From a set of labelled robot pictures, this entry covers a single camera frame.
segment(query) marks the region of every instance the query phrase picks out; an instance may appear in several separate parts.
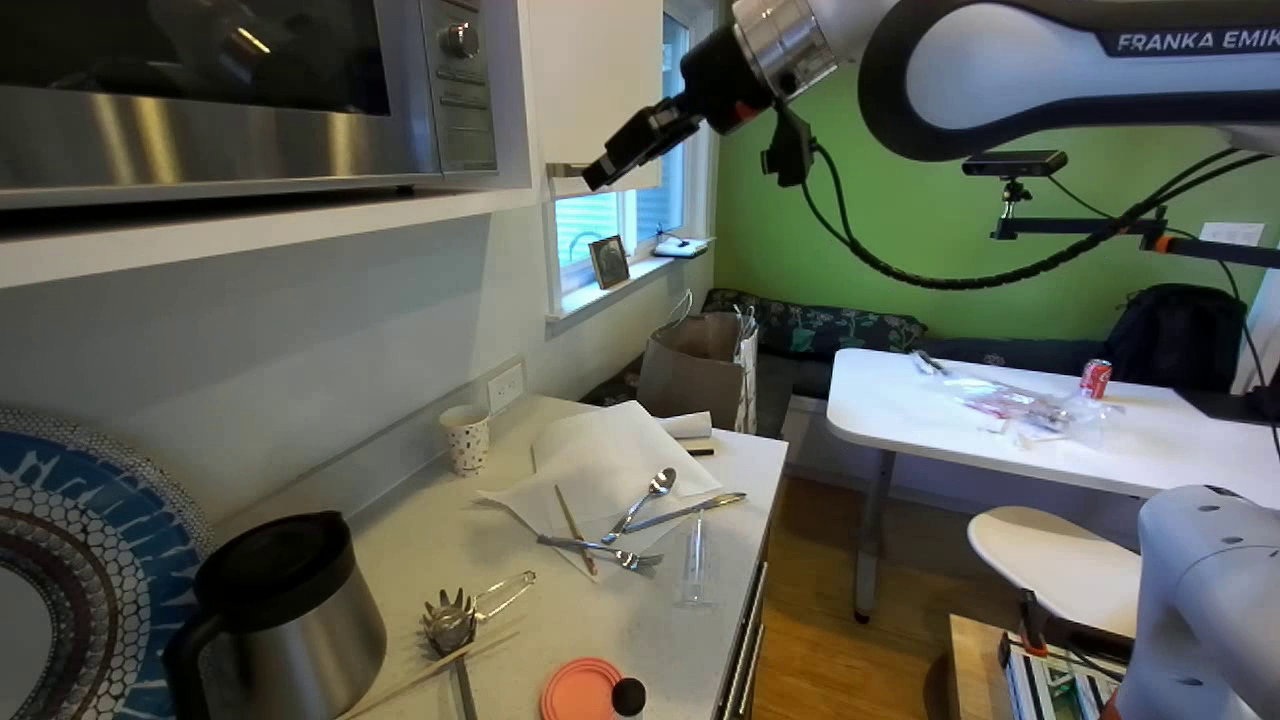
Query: white table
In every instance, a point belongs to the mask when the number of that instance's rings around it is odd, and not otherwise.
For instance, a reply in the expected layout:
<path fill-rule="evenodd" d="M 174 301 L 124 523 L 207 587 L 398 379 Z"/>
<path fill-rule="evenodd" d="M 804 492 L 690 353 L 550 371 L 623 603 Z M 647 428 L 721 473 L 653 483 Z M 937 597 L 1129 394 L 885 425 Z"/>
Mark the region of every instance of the white table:
<path fill-rule="evenodd" d="M 744 715 L 723 708 L 729 695 L 748 701 L 751 668 L 734 668 L 761 646 L 761 565 L 773 523 L 782 445 L 761 436 L 716 433 L 716 455 L 705 458 L 729 486 L 748 501 L 709 517 L 705 597 L 713 609 L 677 609 L 683 580 L 683 526 L 658 543 L 655 575 L 582 575 L 574 554 L 530 543 L 506 511 L 475 502 L 475 492 L 500 492 L 530 474 L 530 436 L 559 416 L 582 410 L 565 401 L 521 401 L 494 425 L 494 446 L 479 474 L 426 473 L 379 511 L 357 518 L 361 573 L 388 627 L 388 658 L 374 701 L 422 668 L 421 615 L 441 587 L 484 587 L 522 568 L 534 587 L 513 603 L 486 635 L 513 638 L 466 658 L 479 715 L 534 720 L 544 681 L 572 656 L 604 656 L 647 689 L 645 715 Z M 461 715 L 453 671 L 361 712 L 388 715 Z"/>
<path fill-rule="evenodd" d="M 927 377 L 904 353 L 836 353 L 826 425 L 841 440 L 879 446 L 879 474 L 864 502 L 857 549 L 857 615 L 877 609 L 877 565 L 885 549 L 885 495 L 898 450 L 967 468 L 1077 483 L 1112 495 L 1150 495 L 1178 483 L 1221 483 L 1263 506 L 1280 506 L 1280 458 L 1271 428 L 1227 425 L 1194 410 L 1172 389 L 1107 384 L 1114 409 L 1099 440 L 1026 433 L 965 409 L 980 379 L 1068 394 L 1080 377 L 953 363 L 959 379 Z"/>

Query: plate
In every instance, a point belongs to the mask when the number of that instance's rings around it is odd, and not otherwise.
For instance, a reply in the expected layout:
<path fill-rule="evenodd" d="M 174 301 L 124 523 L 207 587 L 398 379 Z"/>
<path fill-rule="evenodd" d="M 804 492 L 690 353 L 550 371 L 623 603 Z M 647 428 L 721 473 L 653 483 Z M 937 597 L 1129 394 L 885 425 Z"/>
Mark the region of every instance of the plate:
<path fill-rule="evenodd" d="M 197 568 L 200 530 L 148 458 L 0 409 L 0 633 L 26 627 L 0 646 L 0 715 L 173 715 L 165 643 Z"/>
<path fill-rule="evenodd" d="M 623 681 L 604 656 L 574 656 L 557 668 L 538 695 L 538 720 L 611 720 L 611 682 Z"/>

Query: pink object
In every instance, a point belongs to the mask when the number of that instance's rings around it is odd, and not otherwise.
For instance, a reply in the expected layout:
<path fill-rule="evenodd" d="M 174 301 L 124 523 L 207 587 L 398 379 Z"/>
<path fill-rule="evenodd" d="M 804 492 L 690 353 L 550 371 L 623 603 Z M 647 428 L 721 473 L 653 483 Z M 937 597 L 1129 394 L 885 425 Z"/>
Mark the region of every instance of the pink object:
<path fill-rule="evenodd" d="M 611 720 L 611 682 L 623 681 L 604 656 L 574 656 L 557 668 L 538 695 L 538 720 Z"/>
<path fill-rule="evenodd" d="M 1093 401 L 1107 394 L 1112 379 L 1112 360 L 1086 360 L 1080 384 L 1086 389 Z"/>

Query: shelf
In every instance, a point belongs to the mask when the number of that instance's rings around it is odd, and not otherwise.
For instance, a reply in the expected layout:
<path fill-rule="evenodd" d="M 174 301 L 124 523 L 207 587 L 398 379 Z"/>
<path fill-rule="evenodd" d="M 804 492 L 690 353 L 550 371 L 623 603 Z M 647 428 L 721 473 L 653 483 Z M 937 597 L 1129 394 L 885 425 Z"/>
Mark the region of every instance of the shelf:
<path fill-rule="evenodd" d="M 530 205 L 530 189 L 456 195 L 404 195 L 365 205 L 306 205 L 275 213 L 85 224 L 61 232 L 0 235 L 0 289 L 26 289 L 77 276 L 187 262 L 207 254 L 268 252 L 293 245 L 346 241 L 415 224 L 444 224 Z"/>
<path fill-rule="evenodd" d="M 604 307 L 604 303 L 611 303 L 614 297 L 641 289 L 647 276 L 666 273 L 666 267 L 677 267 L 677 258 L 666 258 L 666 254 L 645 254 L 645 258 L 632 262 L 632 276 L 628 276 L 623 283 L 611 283 L 611 289 L 582 283 L 582 289 L 559 297 L 559 303 L 550 307 L 550 322 L 574 320 L 574 314 L 582 314 L 582 310 L 590 310 L 590 307 Z"/>

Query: cable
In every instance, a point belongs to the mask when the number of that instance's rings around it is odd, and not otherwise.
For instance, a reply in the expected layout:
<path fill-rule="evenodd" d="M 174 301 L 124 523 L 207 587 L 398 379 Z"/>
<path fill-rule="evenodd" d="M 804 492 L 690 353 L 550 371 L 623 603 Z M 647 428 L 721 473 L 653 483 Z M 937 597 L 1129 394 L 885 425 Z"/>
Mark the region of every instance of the cable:
<path fill-rule="evenodd" d="M 1049 183 L 1061 189 L 1061 190 L 1064 190 L 1068 200 L 1077 200 L 1080 208 L 1086 208 L 1093 215 L 1112 215 L 1112 213 L 1086 205 L 1082 195 L 1077 195 L 1064 181 L 1049 177 Z"/>
<path fill-rule="evenodd" d="M 1014 283 L 1014 279 L 1031 279 L 1031 276 L 1039 276 L 1039 273 L 1052 273 L 1052 267 L 1061 267 L 1061 262 L 1068 262 L 1068 258 L 1099 249 L 1103 241 L 1112 241 L 1114 232 L 1125 232 L 1125 229 L 1129 229 L 1131 219 L 1138 219 L 1145 213 L 1164 208 L 1167 200 L 1176 200 L 1176 195 L 1184 195 L 1184 190 L 1191 190 L 1191 189 L 1198 189 L 1198 183 L 1207 183 L 1207 181 L 1215 181 L 1215 177 L 1227 177 L 1227 171 L 1236 171 L 1236 169 L 1247 169 L 1247 163 L 1268 159 L 1268 155 L 1242 155 L 1242 159 L 1221 163 L 1221 159 L 1236 155 L 1236 148 L 1207 152 L 1204 159 L 1188 163 L 1184 171 L 1176 171 L 1172 181 L 1164 181 L 1150 195 L 1137 200 L 1137 205 L 1131 205 L 1129 213 L 1118 213 L 1118 215 L 1107 215 L 1107 213 L 1082 205 L 1077 190 L 1064 189 L 1068 195 L 1077 195 L 1082 208 L 1099 213 L 1099 215 L 1112 219 L 1112 224 L 1086 232 L 1082 241 L 1077 241 L 1077 245 L 1068 245 L 1068 249 L 1061 249 L 1061 252 L 1052 252 L 1052 254 L 1043 254 L 1043 258 L 1035 258 L 1035 262 L 1023 262 L 1023 267 L 1010 267 L 1010 273 L 990 273 L 990 276 L 953 276 L 953 279 L 948 279 L 948 276 L 915 276 L 915 273 L 904 273 L 904 267 L 879 258 L 873 249 L 864 249 L 864 241 L 851 232 L 847 205 L 844 205 L 844 181 L 841 181 L 841 169 L 836 169 L 833 152 L 826 152 L 817 135 L 811 135 L 811 152 L 825 159 L 825 169 L 826 169 L 826 177 L 833 177 L 833 195 L 836 195 L 836 213 L 841 213 L 841 224 L 833 224 L 833 219 L 817 208 L 811 189 L 806 189 L 806 177 L 804 177 L 800 190 L 804 190 L 806 213 L 819 219 L 819 229 L 825 229 L 826 235 L 836 235 L 836 241 L 841 241 L 858 262 L 867 262 L 873 273 L 891 276 L 891 279 L 898 279 L 898 283 L 915 283 L 915 289 L 940 289 L 940 293 L 999 289 L 999 283 Z"/>
<path fill-rule="evenodd" d="M 811 152 L 825 159 L 825 169 L 826 169 L 826 177 L 833 177 L 841 229 L 817 208 L 811 189 L 806 189 L 806 181 L 804 181 L 800 189 L 804 189 L 806 213 L 811 213 L 857 258 L 864 258 L 864 262 L 877 267 L 879 276 L 891 276 L 891 279 L 915 283 L 915 289 L 965 293 L 965 289 L 1014 283 L 1014 279 L 1039 276 L 1039 273 L 1049 273 L 1049 267 L 1061 267 L 1061 262 L 1093 252 L 1094 245 L 1103 245 L 1107 235 L 1114 235 L 1129 219 L 1137 219 L 1137 213 L 1131 213 L 1131 215 L 1118 215 L 1114 224 L 1103 224 L 1103 229 L 1086 232 L 1086 235 L 1077 241 L 1070 249 L 1064 249 L 1064 252 L 1054 252 L 1054 254 L 1043 254 L 1043 258 L 1035 258 L 1035 262 L 1010 267 L 1010 273 L 967 276 L 967 279 L 915 276 L 915 273 L 904 273 L 904 267 L 885 262 L 877 252 L 867 252 L 867 249 L 857 241 L 857 232 L 851 232 L 851 224 L 847 224 L 844 181 L 841 181 L 841 171 L 836 171 L 836 163 L 833 163 L 833 152 L 819 148 L 819 142 L 811 142 Z"/>
<path fill-rule="evenodd" d="M 1231 273 L 1223 258 L 1215 258 L 1215 267 L 1227 276 L 1231 297 L 1242 303 L 1238 283 L 1236 283 L 1236 273 Z M 1263 389 L 1263 384 L 1268 384 L 1268 371 L 1263 371 L 1263 354 L 1255 353 L 1255 339 L 1252 339 L 1247 320 L 1238 322 L 1238 336 L 1242 336 L 1242 348 L 1247 348 L 1252 371 L 1255 371 L 1255 384 L 1252 384 L 1252 389 Z"/>

